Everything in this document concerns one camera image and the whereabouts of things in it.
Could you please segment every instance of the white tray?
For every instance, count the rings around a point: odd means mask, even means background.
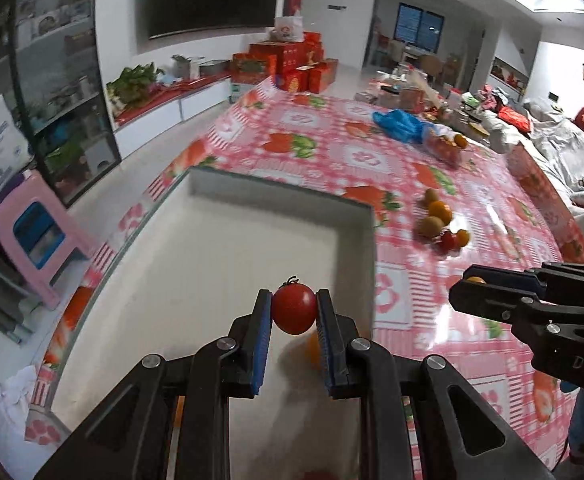
[[[260,288],[297,275],[328,288],[339,314],[371,335],[372,210],[257,178],[193,169],[157,206],[93,300],[62,370],[52,412],[74,430],[146,354],[194,354],[249,314]],[[236,480],[356,478],[358,401],[330,400],[305,355],[308,335],[272,328],[256,399],[230,399]]]

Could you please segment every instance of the window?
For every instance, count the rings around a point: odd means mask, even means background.
[[[445,18],[408,4],[399,5],[394,39],[405,41],[429,52],[438,50]]]

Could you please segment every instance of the blue plastic bag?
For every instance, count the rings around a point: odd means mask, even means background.
[[[408,112],[403,110],[392,110],[386,114],[374,112],[372,118],[390,139],[417,144],[423,142],[423,127],[426,123]]]

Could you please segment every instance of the kiwi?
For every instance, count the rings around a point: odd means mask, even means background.
[[[443,227],[444,224],[440,218],[436,216],[426,216],[419,221],[417,229],[421,236],[432,240],[441,233]]]
[[[425,207],[430,205],[432,202],[436,202],[438,199],[438,192],[436,189],[432,189],[431,187],[425,190],[425,195],[423,195],[423,203]]]

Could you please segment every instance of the pink plastic stool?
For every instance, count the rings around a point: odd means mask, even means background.
[[[87,258],[94,253],[94,245],[76,225],[54,192],[36,170],[27,172],[25,180],[0,203],[0,244],[19,272],[27,280],[46,306],[53,310],[60,302],[51,282],[73,251],[79,250]],[[64,237],[39,269],[14,234],[14,226],[33,204],[42,206]]]

